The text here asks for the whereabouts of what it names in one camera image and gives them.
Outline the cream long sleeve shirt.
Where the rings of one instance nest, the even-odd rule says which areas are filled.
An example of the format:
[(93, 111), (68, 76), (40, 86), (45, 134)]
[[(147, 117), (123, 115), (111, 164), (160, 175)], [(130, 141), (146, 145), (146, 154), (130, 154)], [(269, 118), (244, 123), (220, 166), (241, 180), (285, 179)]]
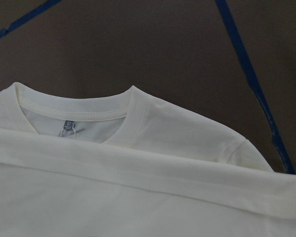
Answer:
[(0, 92), (0, 237), (294, 237), (296, 175), (136, 87)]

